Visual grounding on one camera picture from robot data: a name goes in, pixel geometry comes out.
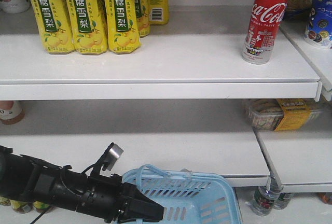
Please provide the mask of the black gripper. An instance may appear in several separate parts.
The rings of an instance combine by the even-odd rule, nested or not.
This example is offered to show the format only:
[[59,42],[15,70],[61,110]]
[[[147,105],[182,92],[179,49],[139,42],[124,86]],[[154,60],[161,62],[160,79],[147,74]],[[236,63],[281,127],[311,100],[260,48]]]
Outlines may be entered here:
[[160,222],[164,207],[142,194],[136,185],[113,177],[87,176],[67,168],[41,170],[33,199],[104,219],[106,223]]

